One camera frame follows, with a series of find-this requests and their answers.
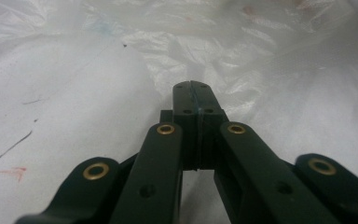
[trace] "screw hole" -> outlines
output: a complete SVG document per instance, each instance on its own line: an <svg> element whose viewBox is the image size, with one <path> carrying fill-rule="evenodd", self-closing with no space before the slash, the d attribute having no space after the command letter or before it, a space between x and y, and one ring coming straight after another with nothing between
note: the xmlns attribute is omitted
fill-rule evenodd
<svg viewBox="0 0 358 224"><path fill-rule="evenodd" d="M334 167L334 165L330 162L317 158L310 159L308 161L308 166L315 172L322 175L335 175L337 172L336 167Z"/></svg>
<svg viewBox="0 0 358 224"><path fill-rule="evenodd" d="M109 166L103 162L98 162L87 167L84 172L84 178L88 180L96 180L104 177L109 172Z"/></svg>
<svg viewBox="0 0 358 224"><path fill-rule="evenodd" d="M237 124L228 126L228 131L231 133L245 133L245 129Z"/></svg>
<svg viewBox="0 0 358 224"><path fill-rule="evenodd" d="M148 199L156 194L156 187L154 185L145 185L139 189L139 195L141 197Z"/></svg>
<svg viewBox="0 0 358 224"><path fill-rule="evenodd" d="M169 124L163 124L161 126L158 126L157 132L160 134L170 134L175 131L175 128L172 125Z"/></svg>
<svg viewBox="0 0 358 224"><path fill-rule="evenodd" d="M276 186L276 189L281 194L291 194L291 193L293 193L292 187L290 187L288 184L286 184L284 182L278 182L278 184Z"/></svg>

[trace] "white plastic sheet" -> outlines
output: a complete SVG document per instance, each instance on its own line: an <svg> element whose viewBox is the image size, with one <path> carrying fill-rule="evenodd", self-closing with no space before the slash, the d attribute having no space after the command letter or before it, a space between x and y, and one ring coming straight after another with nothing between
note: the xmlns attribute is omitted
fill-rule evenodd
<svg viewBox="0 0 358 224"><path fill-rule="evenodd" d="M41 212L82 161L137 152L172 86L213 88L284 160L358 175L358 13L338 0L0 1L0 223ZM181 223L228 223L212 172Z"/></svg>

